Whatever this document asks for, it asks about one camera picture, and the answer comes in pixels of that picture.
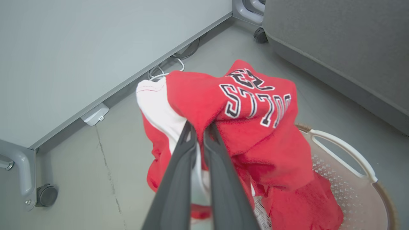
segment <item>floor scratch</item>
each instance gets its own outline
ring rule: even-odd
[[[98,127],[95,126],[95,128],[96,128],[97,136],[98,136],[98,142],[99,142],[98,145],[99,145],[99,147],[101,148],[101,153],[102,153],[102,156],[103,156],[103,161],[104,161],[104,163],[105,163],[105,168],[106,168],[107,173],[108,173],[108,180],[109,180],[109,183],[110,183],[110,185],[111,185],[111,193],[112,193],[112,195],[113,195],[114,198],[115,198],[115,202],[117,203],[118,212],[119,212],[119,214],[123,217],[123,215],[122,215],[122,210],[121,210],[121,206],[119,205],[118,198],[117,198],[117,195],[116,195],[116,193],[115,193],[115,185],[114,185],[114,181],[113,181],[113,179],[112,179],[111,169],[108,167],[108,163],[106,162],[105,152],[104,152],[103,147],[102,147],[101,138],[100,138],[99,132],[98,132]]]

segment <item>black caster wheel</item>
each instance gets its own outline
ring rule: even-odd
[[[254,37],[254,39],[256,39],[256,41],[257,41],[258,43],[266,43],[266,42],[268,42],[267,36],[266,36],[266,34],[265,34],[265,32],[264,32],[264,29],[261,28],[261,27],[258,28],[258,29],[256,30],[256,32],[254,32],[253,37]]]
[[[54,204],[57,199],[57,189],[50,184],[45,184],[37,188],[36,207],[48,207]]]

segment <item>beige plastic basket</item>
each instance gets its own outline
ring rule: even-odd
[[[297,124],[311,146],[313,169],[331,182],[331,190],[344,213],[340,230],[397,230],[397,212],[368,161],[345,141]],[[345,150],[363,168],[362,175],[320,143],[326,139]]]

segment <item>gray sofa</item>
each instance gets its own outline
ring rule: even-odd
[[[274,51],[409,135],[409,2],[267,0]]]

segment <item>clothing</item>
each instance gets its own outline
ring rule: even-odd
[[[254,208],[253,196],[263,197],[274,230],[338,229],[342,212],[328,193],[329,182],[313,172],[310,147],[294,125],[298,108],[293,82],[257,73],[237,60],[224,77],[174,71],[158,82],[140,82],[136,94],[153,143],[148,184],[154,191],[186,120],[195,127],[202,153],[204,130],[215,121],[250,204]],[[331,202],[323,202],[324,197]],[[297,215],[293,201],[305,204]],[[327,215],[307,215],[317,207]],[[210,209],[192,206],[192,212],[206,218]],[[303,217],[297,225],[294,220]],[[298,228],[308,225],[312,228]]]

